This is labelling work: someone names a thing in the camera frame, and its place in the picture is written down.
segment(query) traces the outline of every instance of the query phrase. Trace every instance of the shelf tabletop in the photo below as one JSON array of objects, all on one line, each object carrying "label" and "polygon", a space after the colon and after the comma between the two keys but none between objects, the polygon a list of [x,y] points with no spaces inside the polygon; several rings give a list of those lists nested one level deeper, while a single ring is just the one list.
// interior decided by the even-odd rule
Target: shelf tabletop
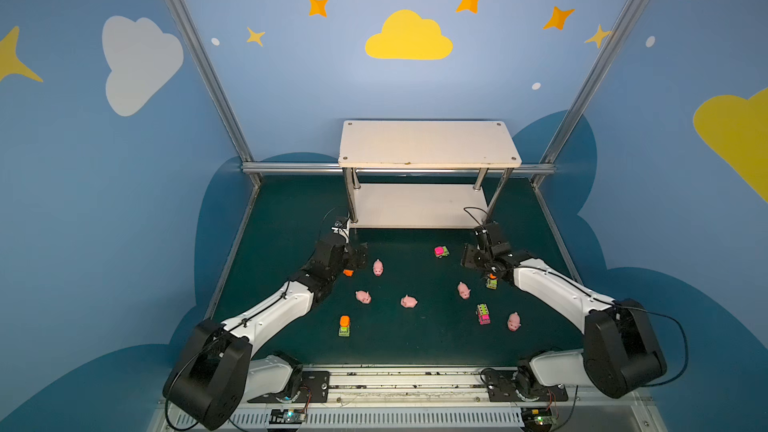
[{"label": "shelf tabletop", "polygon": [[504,122],[345,120],[339,165],[369,168],[514,168],[522,163]]}]

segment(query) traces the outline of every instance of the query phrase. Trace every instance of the orange star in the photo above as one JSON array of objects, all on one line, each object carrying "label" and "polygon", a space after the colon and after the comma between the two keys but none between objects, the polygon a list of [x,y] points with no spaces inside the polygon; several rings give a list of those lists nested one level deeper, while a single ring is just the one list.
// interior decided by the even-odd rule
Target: orange star
[{"label": "orange star", "polygon": [[478,12],[478,1],[479,0],[462,0],[462,2],[458,5],[458,8],[456,9],[456,12],[461,12],[462,10],[469,10],[470,12],[473,12],[476,14]]},{"label": "orange star", "polygon": [[310,0],[310,4],[312,7],[310,7],[310,15],[322,15],[324,17],[328,17],[326,15],[326,3],[328,0]]},{"label": "orange star", "polygon": [[550,27],[557,27],[562,30],[563,25],[565,25],[565,19],[567,19],[574,10],[576,9],[560,10],[559,8],[555,7],[554,10],[552,10],[552,18],[549,20],[549,22],[547,22],[547,25],[545,25],[544,28],[548,29]]}]

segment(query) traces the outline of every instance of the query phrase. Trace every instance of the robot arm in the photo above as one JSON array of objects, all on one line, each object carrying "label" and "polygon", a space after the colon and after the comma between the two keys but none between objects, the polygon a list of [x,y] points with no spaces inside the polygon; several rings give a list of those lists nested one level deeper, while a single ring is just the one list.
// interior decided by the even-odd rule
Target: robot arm
[{"label": "robot arm", "polygon": [[278,355],[251,358],[274,334],[321,303],[345,268],[363,268],[366,261],[365,245],[355,250],[340,234],[326,235],[280,290],[222,323],[200,322],[170,372],[163,396],[209,430],[220,427],[243,398],[293,398],[301,379],[297,362]]},{"label": "robot arm", "polygon": [[521,262],[519,267],[514,268],[513,277],[517,288],[541,299],[546,305],[571,321],[582,334],[584,318],[590,311],[605,310],[614,301],[612,297],[588,290],[565,277],[540,258],[530,258]]},{"label": "robot arm", "polygon": [[512,251],[501,227],[475,228],[478,245],[465,247],[462,265],[482,271],[541,299],[584,334],[584,349],[545,352],[518,365],[518,391],[538,397],[546,386],[593,385],[611,398],[667,373],[643,306],[594,292],[526,251]]}]

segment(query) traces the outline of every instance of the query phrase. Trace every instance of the yellow cloud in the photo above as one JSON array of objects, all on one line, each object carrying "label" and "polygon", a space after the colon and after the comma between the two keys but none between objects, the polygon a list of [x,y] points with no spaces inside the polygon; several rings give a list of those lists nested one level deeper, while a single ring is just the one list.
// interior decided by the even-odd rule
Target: yellow cloud
[{"label": "yellow cloud", "polygon": [[440,33],[440,25],[412,10],[390,15],[382,32],[366,42],[366,53],[374,59],[439,60],[452,50],[453,42]]},{"label": "yellow cloud", "polygon": [[768,201],[768,89],[751,99],[717,96],[694,115],[706,144]]}]

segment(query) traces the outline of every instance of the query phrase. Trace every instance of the white cloud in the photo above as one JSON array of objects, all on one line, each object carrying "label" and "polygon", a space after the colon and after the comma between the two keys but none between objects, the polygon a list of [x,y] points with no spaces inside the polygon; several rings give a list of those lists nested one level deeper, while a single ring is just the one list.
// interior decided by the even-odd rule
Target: white cloud
[{"label": "white cloud", "polygon": [[101,45],[112,69],[107,100],[121,116],[138,112],[184,62],[181,42],[145,17],[136,22],[110,17],[101,31]]}]

